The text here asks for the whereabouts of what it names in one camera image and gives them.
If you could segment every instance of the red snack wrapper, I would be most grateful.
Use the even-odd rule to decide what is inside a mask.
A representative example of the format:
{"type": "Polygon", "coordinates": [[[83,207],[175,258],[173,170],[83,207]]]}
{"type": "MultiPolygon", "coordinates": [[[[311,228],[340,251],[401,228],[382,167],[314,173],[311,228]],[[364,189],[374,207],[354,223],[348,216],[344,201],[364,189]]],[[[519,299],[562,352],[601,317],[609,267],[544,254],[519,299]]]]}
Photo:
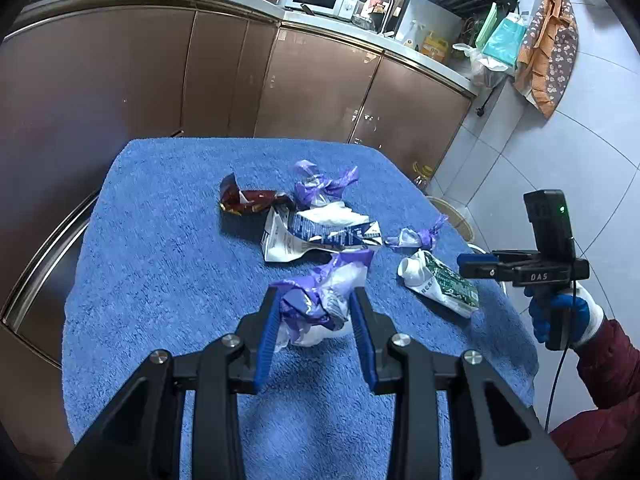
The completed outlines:
{"type": "Polygon", "coordinates": [[[236,176],[232,173],[220,181],[220,209],[226,213],[243,215],[259,213],[273,204],[290,203],[291,199],[282,191],[245,190],[240,191],[236,176]]]}

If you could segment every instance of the black cable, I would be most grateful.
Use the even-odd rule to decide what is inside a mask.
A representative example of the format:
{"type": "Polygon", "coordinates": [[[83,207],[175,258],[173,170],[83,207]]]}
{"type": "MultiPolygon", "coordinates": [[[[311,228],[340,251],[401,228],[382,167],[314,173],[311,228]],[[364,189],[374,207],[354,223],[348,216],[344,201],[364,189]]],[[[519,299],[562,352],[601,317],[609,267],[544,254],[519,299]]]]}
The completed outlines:
{"type": "Polygon", "coordinates": [[[558,370],[556,371],[556,378],[554,379],[554,385],[551,388],[551,395],[549,397],[549,406],[546,409],[546,421],[545,421],[545,433],[549,432],[549,417],[551,416],[551,405],[554,402],[554,394],[556,393],[556,386],[558,386],[558,377],[560,376],[560,370],[562,368],[562,363],[564,363],[564,358],[566,357],[566,351],[569,349],[569,340],[571,339],[571,325],[572,325],[572,321],[574,320],[574,308],[575,308],[575,293],[577,290],[577,285],[575,283],[574,280],[574,302],[571,308],[571,317],[570,317],[570,322],[569,322],[569,335],[566,338],[566,344],[564,345],[564,351],[562,352],[562,357],[560,358],[560,364],[558,365],[558,370]]]}

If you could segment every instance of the blue tablecloth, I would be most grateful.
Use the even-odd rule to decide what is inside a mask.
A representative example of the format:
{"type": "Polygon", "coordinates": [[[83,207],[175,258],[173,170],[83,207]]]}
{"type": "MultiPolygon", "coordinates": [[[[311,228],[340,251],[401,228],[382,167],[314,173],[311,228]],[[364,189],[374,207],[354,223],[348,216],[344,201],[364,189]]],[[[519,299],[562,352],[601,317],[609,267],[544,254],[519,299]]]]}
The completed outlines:
{"type": "MultiPolygon", "coordinates": [[[[380,222],[383,234],[431,226],[438,212],[381,153],[351,144],[286,139],[151,139],[130,142],[105,180],[65,307],[63,390],[79,440],[110,397],[153,349],[174,355],[204,348],[255,311],[268,285],[328,260],[312,251],[290,264],[265,264],[264,214],[218,207],[232,171],[241,189],[292,190],[294,163],[307,158],[329,175],[357,164],[345,199],[380,222]]],[[[435,254],[453,269],[467,250],[448,224],[435,254]]],[[[527,404],[538,362],[532,339],[493,282],[478,282],[481,309],[470,320],[421,299],[396,276],[402,254],[377,252],[367,277],[375,310],[428,348],[482,351],[527,404]]],[[[440,398],[443,478],[450,478],[448,418],[440,398]]],[[[190,476],[190,397],[181,478],[190,476]]],[[[247,478],[383,479],[393,399],[369,393],[353,336],[274,357],[267,390],[239,396],[247,478]]]]}

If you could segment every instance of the silver bolt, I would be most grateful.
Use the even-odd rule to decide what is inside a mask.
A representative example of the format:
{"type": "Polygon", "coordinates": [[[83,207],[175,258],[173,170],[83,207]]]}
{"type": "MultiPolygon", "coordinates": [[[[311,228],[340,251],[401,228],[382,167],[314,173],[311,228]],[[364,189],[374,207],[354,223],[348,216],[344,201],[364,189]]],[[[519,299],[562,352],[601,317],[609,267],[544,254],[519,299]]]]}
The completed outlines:
{"type": "Polygon", "coordinates": [[[464,357],[470,365],[479,365],[482,362],[482,354],[478,350],[467,350],[464,357]]]}
{"type": "Polygon", "coordinates": [[[169,354],[166,350],[154,350],[149,356],[151,362],[155,365],[161,365],[169,360],[169,354]]]}
{"type": "Polygon", "coordinates": [[[227,334],[222,336],[222,344],[229,348],[235,348],[240,344],[240,338],[236,334],[227,334]]]}
{"type": "Polygon", "coordinates": [[[407,346],[411,342],[411,337],[407,334],[397,333],[391,336],[391,342],[396,346],[407,346]]]}

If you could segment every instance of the blue glove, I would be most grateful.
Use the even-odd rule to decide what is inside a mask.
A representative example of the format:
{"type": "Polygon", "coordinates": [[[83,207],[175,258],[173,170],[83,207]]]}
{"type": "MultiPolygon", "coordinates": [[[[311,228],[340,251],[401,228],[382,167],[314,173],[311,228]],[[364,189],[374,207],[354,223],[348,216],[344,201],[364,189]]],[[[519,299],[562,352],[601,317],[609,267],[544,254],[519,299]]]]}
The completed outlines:
{"type": "MultiPolygon", "coordinates": [[[[532,298],[533,290],[530,286],[525,287],[524,295],[532,298]]],[[[569,332],[569,343],[573,347],[580,346],[591,339],[600,328],[604,318],[602,308],[593,301],[591,294],[580,283],[576,285],[575,305],[574,290],[568,288],[551,297],[550,307],[572,308],[574,310],[569,332]]],[[[539,343],[546,342],[549,339],[549,320],[535,299],[529,303],[529,314],[533,322],[533,335],[539,343]]]]}

